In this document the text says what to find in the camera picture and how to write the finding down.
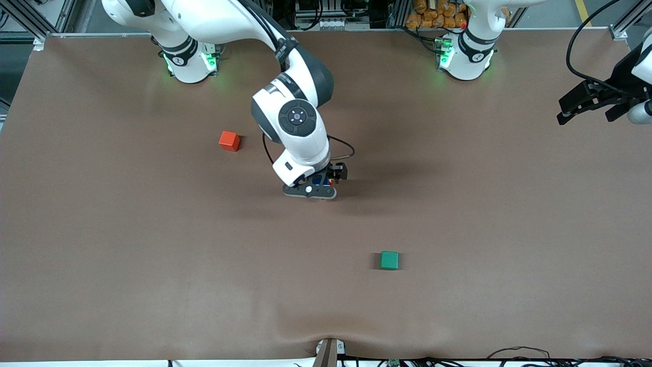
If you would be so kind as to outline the orange bags pile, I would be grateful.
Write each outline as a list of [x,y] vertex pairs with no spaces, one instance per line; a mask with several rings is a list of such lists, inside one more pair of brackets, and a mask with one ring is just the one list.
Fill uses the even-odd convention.
[[405,27],[414,29],[464,29],[471,9],[463,0],[412,0]]

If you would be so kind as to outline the aluminium frame profile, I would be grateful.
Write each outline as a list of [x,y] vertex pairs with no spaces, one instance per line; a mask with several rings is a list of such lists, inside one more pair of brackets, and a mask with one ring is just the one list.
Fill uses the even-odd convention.
[[80,0],[0,0],[0,37],[62,33]]
[[649,0],[624,0],[627,7],[619,11],[617,20],[610,24],[609,30],[613,40],[625,40],[627,30],[636,24],[649,7]]

